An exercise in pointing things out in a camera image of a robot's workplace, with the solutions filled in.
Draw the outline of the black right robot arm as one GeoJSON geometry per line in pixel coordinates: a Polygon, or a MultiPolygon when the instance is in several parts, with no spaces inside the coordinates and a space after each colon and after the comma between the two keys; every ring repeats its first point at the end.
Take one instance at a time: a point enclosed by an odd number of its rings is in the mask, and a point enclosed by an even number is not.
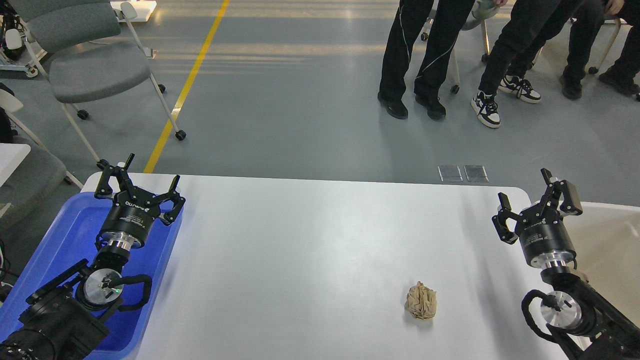
{"type": "Polygon", "coordinates": [[[540,269],[552,291],[530,290],[521,301],[526,325],[557,344],[569,360],[637,360],[639,328],[578,271],[577,253],[563,223],[582,215],[576,187],[541,169],[545,192],[530,207],[513,212],[505,193],[492,222],[499,239],[519,243],[528,266],[540,269]]]}

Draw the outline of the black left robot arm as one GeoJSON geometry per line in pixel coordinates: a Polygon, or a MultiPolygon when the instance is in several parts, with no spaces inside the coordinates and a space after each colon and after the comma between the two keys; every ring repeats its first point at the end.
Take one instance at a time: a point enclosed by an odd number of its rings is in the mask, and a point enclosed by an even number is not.
{"type": "Polygon", "coordinates": [[[160,194],[134,185],[128,174],[133,159],[131,153],[123,165],[98,162],[94,198],[111,205],[94,239],[96,256],[26,298],[21,327],[1,342],[3,360],[83,360],[110,334],[110,317],[137,312],[151,300],[153,276],[125,273],[133,267],[131,252],[145,246],[156,221],[171,226],[186,199],[178,191],[180,175],[160,194]]]}

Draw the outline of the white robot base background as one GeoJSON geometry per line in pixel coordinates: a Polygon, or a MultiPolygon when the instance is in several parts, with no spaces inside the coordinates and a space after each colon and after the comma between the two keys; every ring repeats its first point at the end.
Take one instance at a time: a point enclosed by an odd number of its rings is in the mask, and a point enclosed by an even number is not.
{"type": "Polygon", "coordinates": [[[7,0],[2,0],[0,13],[0,70],[23,72],[28,78],[42,75],[48,80],[49,75],[41,64],[47,52],[34,49],[35,40],[22,17],[7,0]]]}

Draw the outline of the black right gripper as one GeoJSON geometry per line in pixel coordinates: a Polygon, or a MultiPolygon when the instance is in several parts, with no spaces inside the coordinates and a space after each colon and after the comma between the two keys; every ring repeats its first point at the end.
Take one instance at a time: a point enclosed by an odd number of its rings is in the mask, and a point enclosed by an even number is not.
{"type": "Polygon", "coordinates": [[[551,171],[541,169],[546,191],[537,203],[537,210],[512,212],[507,194],[497,194],[500,206],[492,216],[500,241],[514,244],[519,239],[526,264],[538,269],[563,266],[577,257],[574,245],[563,223],[568,215],[582,215],[583,207],[576,187],[567,180],[554,177],[551,171]],[[516,223],[515,232],[507,220],[516,223]]]}

